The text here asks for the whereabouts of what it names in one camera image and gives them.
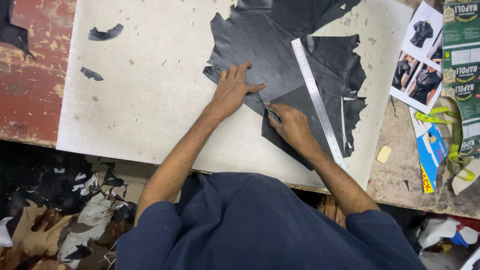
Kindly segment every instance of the red painted surface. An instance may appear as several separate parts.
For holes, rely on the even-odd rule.
[[[28,29],[36,60],[0,43],[0,139],[54,147],[76,0],[17,0],[12,24]]]

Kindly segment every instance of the eraser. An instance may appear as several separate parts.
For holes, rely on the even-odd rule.
[[[390,156],[391,152],[392,152],[391,148],[384,145],[382,149],[380,149],[380,152],[378,153],[377,160],[380,161],[381,163],[385,163],[388,159],[388,156]]]

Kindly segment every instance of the hand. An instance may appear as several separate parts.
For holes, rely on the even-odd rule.
[[[311,151],[318,152],[322,147],[313,137],[308,127],[307,116],[303,112],[285,104],[267,103],[267,108],[276,113],[282,123],[277,122],[272,115],[268,115],[270,124],[278,134],[301,155],[308,156]]]
[[[252,68],[252,63],[246,61],[238,67],[231,66],[228,72],[222,71],[218,87],[212,101],[205,107],[205,113],[221,122],[240,108],[247,93],[255,93],[267,86],[267,84],[246,85],[243,78],[248,68]]]

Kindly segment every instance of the metal ruler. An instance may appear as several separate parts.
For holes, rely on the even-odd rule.
[[[310,69],[310,65],[308,64],[307,57],[305,56],[303,45],[301,44],[299,38],[293,40],[291,43],[293,51],[295,53],[295,57],[297,58],[297,62],[299,63],[299,67],[303,75],[303,79],[305,80],[305,84],[307,85],[308,92],[310,93],[310,97],[312,98],[315,110],[317,111],[318,119],[320,119],[320,123],[322,124],[322,128],[324,129],[325,137],[327,139],[328,145],[330,146],[330,150],[332,151],[333,160],[344,171],[347,171],[345,163],[343,161],[342,152],[340,151],[340,147],[338,146],[338,143],[336,141],[332,125],[330,123],[330,120],[328,119],[328,115],[325,112],[324,103],[322,102],[322,98],[320,97],[320,93],[318,92],[317,84],[315,83],[315,79]]]

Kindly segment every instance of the wooden table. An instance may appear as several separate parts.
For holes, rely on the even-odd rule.
[[[402,0],[416,8],[419,0]],[[12,23],[29,29],[29,48],[36,61],[5,43],[0,44],[0,138],[40,146],[55,147],[63,86],[68,64],[70,37],[76,0],[18,1]],[[385,109],[377,153],[383,145],[392,148],[386,164],[374,160],[367,193],[375,201],[424,211],[448,213],[480,219],[478,191],[480,181],[455,196],[452,176],[442,164],[437,176],[438,190],[424,194],[420,162],[413,126],[406,104],[394,99]],[[449,138],[445,137],[448,146]],[[409,191],[404,183],[409,182]],[[289,184],[292,187],[324,190]]]
[[[55,147],[76,0],[17,1],[12,24],[28,29],[36,60],[0,43],[0,138]]]

